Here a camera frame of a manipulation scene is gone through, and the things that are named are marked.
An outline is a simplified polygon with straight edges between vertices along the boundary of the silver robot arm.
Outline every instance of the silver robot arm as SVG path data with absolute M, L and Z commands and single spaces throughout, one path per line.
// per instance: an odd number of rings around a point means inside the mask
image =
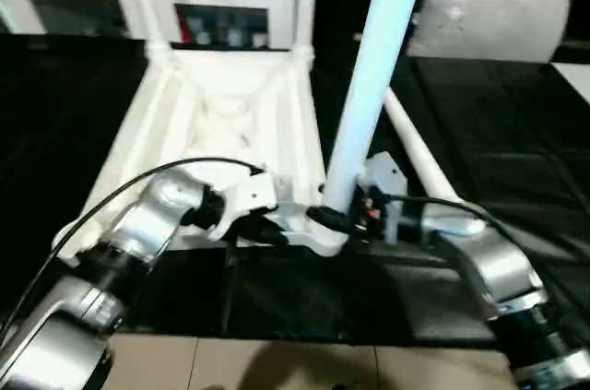
M 108 337 L 179 227 L 195 224 L 218 239 L 235 219 L 275 203 L 265 173 L 227 193 L 179 169 L 154 176 L 98 244 L 79 254 L 76 275 L 61 279 L 0 350 L 0 388 L 101 388 L 112 363 Z
M 461 211 L 427 206 L 423 242 L 457 267 L 523 390 L 588 388 L 590 353 L 560 330 L 560 309 L 523 251 Z

